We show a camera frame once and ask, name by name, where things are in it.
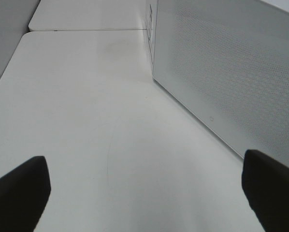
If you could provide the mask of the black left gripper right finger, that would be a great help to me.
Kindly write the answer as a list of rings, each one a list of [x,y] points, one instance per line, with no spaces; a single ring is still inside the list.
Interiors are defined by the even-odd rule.
[[[289,168],[258,150],[247,150],[243,192],[266,232],[289,232]]]

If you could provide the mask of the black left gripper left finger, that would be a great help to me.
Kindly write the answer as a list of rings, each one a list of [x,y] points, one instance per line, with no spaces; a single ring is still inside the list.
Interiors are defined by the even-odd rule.
[[[51,193],[44,156],[35,156],[0,178],[0,232],[35,230]]]

